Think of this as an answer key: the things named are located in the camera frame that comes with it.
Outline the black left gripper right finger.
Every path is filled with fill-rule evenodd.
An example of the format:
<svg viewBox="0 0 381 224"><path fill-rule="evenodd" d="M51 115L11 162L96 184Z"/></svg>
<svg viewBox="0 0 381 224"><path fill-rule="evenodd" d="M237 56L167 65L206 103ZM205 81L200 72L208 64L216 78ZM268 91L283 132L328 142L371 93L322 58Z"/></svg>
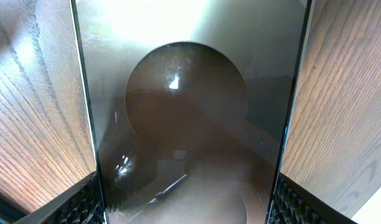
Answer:
<svg viewBox="0 0 381 224"><path fill-rule="evenodd" d="M356 224L284 174L278 177L268 224Z"/></svg>

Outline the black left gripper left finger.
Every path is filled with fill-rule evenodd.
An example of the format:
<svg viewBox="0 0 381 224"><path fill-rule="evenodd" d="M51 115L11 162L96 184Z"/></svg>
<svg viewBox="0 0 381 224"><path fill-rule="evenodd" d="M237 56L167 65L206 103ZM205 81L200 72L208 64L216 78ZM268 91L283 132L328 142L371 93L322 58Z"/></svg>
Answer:
<svg viewBox="0 0 381 224"><path fill-rule="evenodd" d="M92 172L14 224L103 224L104 213L98 174Z"/></svg>

